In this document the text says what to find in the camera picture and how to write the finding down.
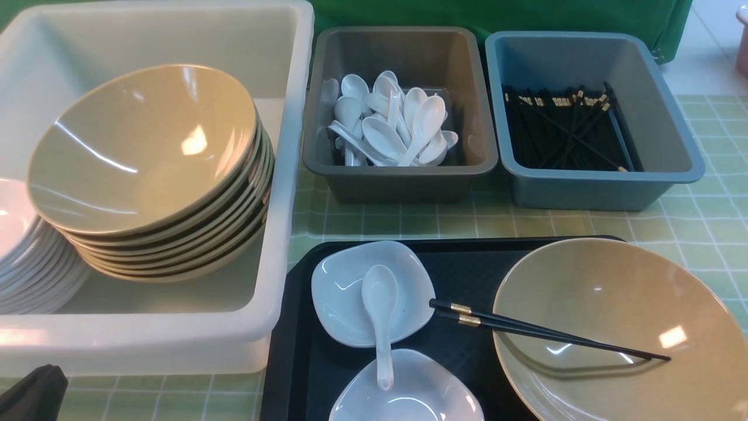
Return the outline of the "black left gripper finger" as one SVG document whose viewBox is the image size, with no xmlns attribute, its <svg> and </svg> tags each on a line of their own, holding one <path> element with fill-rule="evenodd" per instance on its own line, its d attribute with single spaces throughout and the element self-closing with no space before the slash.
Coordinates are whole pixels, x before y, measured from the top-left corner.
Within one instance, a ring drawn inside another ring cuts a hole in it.
<svg viewBox="0 0 748 421">
<path fill-rule="evenodd" d="M 68 386 L 57 365 L 35 368 L 1 395 L 2 420 L 56 420 Z"/>
</svg>

